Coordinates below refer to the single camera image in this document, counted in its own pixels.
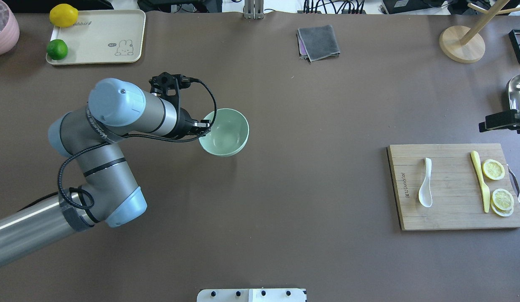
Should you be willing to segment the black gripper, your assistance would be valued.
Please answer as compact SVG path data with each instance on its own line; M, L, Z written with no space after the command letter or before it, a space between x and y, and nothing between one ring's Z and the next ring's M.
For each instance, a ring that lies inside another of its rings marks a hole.
M210 119L191 118L187 110L181 108L179 118L176 124L176 139L181 139L185 136L199 136L203 137L211 130Z

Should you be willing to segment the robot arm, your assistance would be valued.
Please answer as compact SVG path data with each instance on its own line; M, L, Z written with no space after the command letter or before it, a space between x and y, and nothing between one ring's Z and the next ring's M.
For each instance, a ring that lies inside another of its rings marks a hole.
M105 78L86 106L68 112L48 130L49 143L66 157L57 191L0 220L0 268L104 221L119 227L147 209L141 187L120 149L138 137L188 143L210 132L215 118L193 119L181 107L181 90L202 80L162 73L150 91Z

